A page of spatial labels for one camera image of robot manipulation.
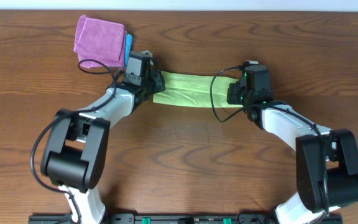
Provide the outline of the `green microfiber cloth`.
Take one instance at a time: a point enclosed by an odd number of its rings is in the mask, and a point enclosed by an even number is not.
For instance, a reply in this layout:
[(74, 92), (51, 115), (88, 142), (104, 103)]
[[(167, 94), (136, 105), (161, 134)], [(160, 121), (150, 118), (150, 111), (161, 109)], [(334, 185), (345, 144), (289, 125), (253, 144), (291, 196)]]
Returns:
[[(189, 75), (162, 72), (166, 90), (154, 94), (153, 102), (163, 105), (193, 108), (211, 108), (210, 84), (213, 76)], [(226, 101), (227, 90), (237, 80), (229, 77), (217, 77), (213, 84), (215, 108), (240, 108), (241, 105), (229, 105)]]

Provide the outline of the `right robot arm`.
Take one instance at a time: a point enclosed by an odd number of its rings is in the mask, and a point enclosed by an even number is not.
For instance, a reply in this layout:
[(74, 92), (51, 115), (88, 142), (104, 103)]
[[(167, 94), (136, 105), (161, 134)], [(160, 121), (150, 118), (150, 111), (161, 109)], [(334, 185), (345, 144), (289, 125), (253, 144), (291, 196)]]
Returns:
[(274, 211), (276, 223), (321, 223), (331, 211), (358, 202), (358, 148), (348, 129), (318, 125), (272, 98), (268, 89), (229, 85), (227, 102), (276, 135), (296, 154), (296, 193)]

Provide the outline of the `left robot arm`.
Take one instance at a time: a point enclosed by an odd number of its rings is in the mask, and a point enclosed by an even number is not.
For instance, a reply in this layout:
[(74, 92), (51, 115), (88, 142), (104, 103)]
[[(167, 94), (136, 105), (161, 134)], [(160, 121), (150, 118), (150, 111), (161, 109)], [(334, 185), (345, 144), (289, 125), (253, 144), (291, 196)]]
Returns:
[(160, 70), (119, 72), (105, 94), (89, 106), (59, 110), (46, 128), (49, 133), (40, 164), (53, 189), (63, 193), (71, 208), (66, 223), (102, 223), (106, 207), (98, 182), (102, 176), (110, 129), (145, 100), (165, 90)]

